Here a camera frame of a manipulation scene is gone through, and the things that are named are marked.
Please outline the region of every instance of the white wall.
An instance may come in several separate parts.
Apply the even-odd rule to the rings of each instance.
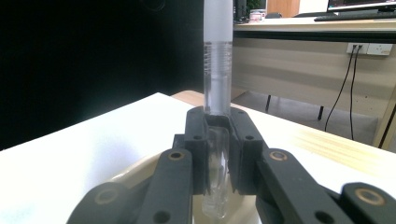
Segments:
[[[328,0],[300,0],[300,12],[320,12],[327,10]]]

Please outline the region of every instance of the computer monitor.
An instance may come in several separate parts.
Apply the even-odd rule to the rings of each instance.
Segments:
[[[396,0],[329,0],[328,12],[343,12],[378,9],[378,11],[393,11]]]

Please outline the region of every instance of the white table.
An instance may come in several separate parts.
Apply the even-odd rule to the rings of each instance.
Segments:
[[[0,223],[65,223],[91,188],[129,165],[170,148],[174,134],[184,133],[185,116],[190,108],[192,105],[157,93],[0,152]],[[351,142],[352,147],[346,154],[355,150],[355,155],[361,154],[363,159],[376,155],[372,161],[380,158],[388,158],[385,164],[395,161],[388,173],[383,173],[386,169],[379,163],[368,164],[368,167],[377,167],[372,172],[357,169],[345,164],[353,163],[351,161],[342,163],[332,158],[332,152],[326,148],[330,156],[310,150],[318,146],[298,144],[299,141],[309,143],[317,135],[328,138],[326,145],[335,146],[332,140],[341,138],[315,133],[319,131],[257,111],[247,112],[269,147],[294,153],[321,185],[340,191],[346,182],[363,181],[396,197],[396,177],[389,175],[395,170],[394,154],[380,149],[368,153],[364,145]]]

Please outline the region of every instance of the table surface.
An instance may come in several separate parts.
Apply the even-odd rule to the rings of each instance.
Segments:
[[[396,20],[314,21],[282,18],[235,25],[235,38],[396,43]]]
[[[91,188],[172,146],[203,95],[157,93],[0,152],[0,223],[65,223]],[[396,197],[396,155],[244,108],[269,147],[295,155],[329,189],[376,185]]]
[[[204,103],[204,96],[195,91],[183,91],[173,97],[195,106]],[[320,184],[339,191],[343,183],[365,181],[396,197],[396,154],[240,105],[233,106],[248,112],[269,147],[293,153]]]

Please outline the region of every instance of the floor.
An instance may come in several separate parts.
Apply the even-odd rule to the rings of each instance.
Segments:
[[[318,130],[325,130],[331,108],[324,107],[322,119],[318,120],[320,105],[311,105],[276,96],[271,97],[268,111],[265,112],[268,95],[246,91],[233,99],[233,103],[255,109],[270,115],[300,123]],[[378,118],[352,113],[354,140],[371,145],[374,140]],[[349,112],[334,109],[329,119],[327,132],[351,139]],[[396,144],[390,150],[396,152]]]

